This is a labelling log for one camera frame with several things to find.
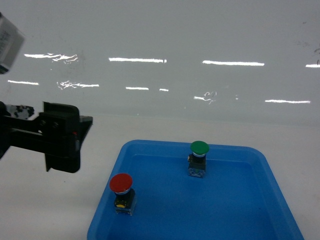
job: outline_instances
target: blue tray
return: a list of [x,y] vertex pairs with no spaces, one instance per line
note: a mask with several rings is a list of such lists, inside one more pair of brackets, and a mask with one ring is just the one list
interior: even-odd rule
[[204,178],[188,175],[190,143],[134,140],[110,179],[133,178],[132,216],[105,187],[88,240],[303,240],[266,158],[250,147],[209,145]]

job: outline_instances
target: green mushroom button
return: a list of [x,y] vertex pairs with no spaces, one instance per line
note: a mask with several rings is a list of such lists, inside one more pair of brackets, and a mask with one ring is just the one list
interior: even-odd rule
[[203,156],[207,152],[209,152],[209,145],[204,141],[194,141],[193,143],[191,143],[190,148],[192,153],[198,156]]

